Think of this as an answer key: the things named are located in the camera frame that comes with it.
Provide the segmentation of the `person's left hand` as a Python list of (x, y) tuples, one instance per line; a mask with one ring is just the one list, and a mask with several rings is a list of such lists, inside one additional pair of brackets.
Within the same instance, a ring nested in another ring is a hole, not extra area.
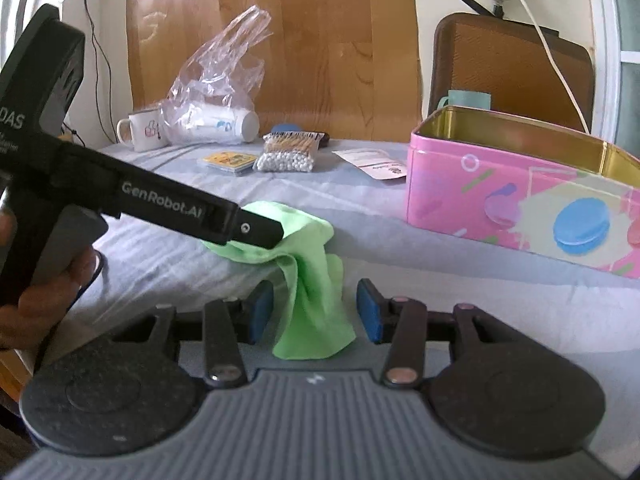
[(17, 304), (4, 304), (1, 349), (27, 350), (39, 346), (62, 321), (78, 292), (89, 284), (97, 264), (96, 251), (86, 247), (60, 275), (25, 289)]

